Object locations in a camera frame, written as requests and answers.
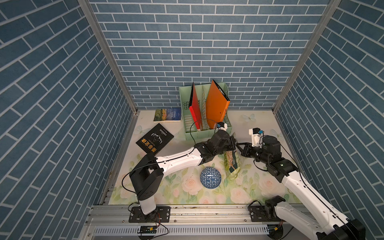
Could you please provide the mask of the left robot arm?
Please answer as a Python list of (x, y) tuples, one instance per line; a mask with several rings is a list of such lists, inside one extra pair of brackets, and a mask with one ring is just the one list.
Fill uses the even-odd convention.
[(130, 177), (142, 214), (147, 216), (157, 210), (155, 194), (164, 177), (190, 167), (206, 164), (215, 156), (236, 149), (236, 138), (225, 130), (218, 130), (207, 141), (189, 150), (165, 157), (146, 154), (125, 176)]

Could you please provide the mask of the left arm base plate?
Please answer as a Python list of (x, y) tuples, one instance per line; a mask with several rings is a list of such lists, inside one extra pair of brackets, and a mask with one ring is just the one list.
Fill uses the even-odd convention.
[(171, 207), (157, 206), (154, 211), (145, 215), (141, 207), (132, 207), (129, 223), (168, 223), (171, 215)]

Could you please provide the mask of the green oats bag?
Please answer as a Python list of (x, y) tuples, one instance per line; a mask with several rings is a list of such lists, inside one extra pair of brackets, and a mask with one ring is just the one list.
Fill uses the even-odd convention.
[(241, 157), (238, 151), (227, 151), (224, 153), (225, 172), (227, 178), (233, 178), (241, 170)]

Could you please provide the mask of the blue patterned bowl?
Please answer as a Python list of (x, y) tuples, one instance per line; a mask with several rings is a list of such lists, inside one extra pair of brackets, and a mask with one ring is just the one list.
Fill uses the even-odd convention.
[(212, 167), (204, 168), (200, 175), (201, 184), (207, 189), (215, 189), (221, 183), (221, 173)]

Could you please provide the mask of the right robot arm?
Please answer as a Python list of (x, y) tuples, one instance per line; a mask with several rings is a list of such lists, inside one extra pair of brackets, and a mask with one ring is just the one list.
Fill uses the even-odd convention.
[(296, 210), (279, 196), (265, 203), (266, 213), (292, 225), (311, 240), (364, 240), (366, 228), (337, 210), (303, 177), (300, 169), (281, 153), (281, 143), (273, 136), (255, 134), (251, 143), (237, 143), (241, 155), (263, 163), (267, 172), (290, 190), (312, 214)]

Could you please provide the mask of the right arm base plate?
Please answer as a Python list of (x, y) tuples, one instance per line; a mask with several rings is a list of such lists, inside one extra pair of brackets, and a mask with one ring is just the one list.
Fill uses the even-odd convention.
[(281, 222), (282, 220), (274, 215), (269, 215), (264, 206), (251, 205), (247, 207), (252, 222)]

